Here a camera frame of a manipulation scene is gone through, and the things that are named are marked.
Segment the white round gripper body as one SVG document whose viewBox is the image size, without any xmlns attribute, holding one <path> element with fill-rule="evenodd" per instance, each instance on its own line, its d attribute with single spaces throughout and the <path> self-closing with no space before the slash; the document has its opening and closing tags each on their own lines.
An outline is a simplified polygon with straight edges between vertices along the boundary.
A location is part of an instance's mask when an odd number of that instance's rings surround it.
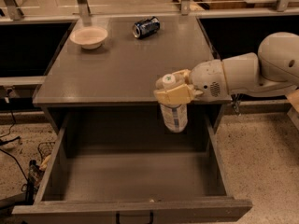
<svg viewBox="0 0 299 224">
<path fill-rule="evenodd" d="M 221 60 L 197 64 L 190 72 L 189 79 L 194 86 L 196 101 L 218 102 L 229 100 Z"/>
</svg>

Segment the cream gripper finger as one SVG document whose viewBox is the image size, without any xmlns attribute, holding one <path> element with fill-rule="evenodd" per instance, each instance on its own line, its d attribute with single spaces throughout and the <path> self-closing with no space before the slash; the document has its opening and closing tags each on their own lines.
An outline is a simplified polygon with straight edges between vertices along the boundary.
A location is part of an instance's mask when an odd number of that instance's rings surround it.
<svg viewBox="0 0 299 224">
<path fill-rule="evenodd" d="M 182 84 L 172 89 L 155 90 L 154 96 L 163 105 L 184 105 L 193 101 L 197 96 L 202 96 L 201 90 L 196 90 L 192 85 Z"/>
<path fill-rule="evenodd" d="M 180 84 L 188 83 L 190 72 L 189 69 L 183 69 L 165 74 L 156 81 L 155 86 L 157 88 L 174 88 Z"/>
</svg>

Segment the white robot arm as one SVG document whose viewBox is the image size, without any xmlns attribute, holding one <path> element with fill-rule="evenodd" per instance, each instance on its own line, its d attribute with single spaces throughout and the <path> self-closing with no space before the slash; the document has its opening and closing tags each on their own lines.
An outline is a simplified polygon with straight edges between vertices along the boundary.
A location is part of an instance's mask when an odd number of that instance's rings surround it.
<svg viewBox="0 0 299 224">
<path fill-rule="evenodd" d="M 233 94 L 251 97 L 286 95 L 299 86 L 299 35 L 267 36 L 257 53 L 210 60 L 156 81 L 154 96 L 163 105 L 216 102 Z"/>
</svg>

